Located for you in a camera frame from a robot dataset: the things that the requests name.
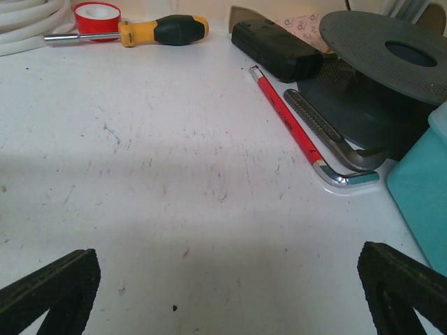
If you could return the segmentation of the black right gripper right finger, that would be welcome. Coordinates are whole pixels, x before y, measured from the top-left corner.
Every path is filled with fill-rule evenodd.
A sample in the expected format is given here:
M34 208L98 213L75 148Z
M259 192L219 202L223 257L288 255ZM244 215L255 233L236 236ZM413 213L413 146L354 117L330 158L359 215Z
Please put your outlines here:
M358 274L378 334L446 333L446 277L384 243L365 242Z

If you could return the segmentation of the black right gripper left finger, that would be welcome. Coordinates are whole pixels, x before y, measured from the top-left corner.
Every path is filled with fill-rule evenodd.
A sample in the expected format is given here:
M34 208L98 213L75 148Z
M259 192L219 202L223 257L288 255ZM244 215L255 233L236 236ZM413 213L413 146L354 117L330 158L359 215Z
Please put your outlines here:
M101 280L96 251L75 250L1 289L1 333L82 334Z

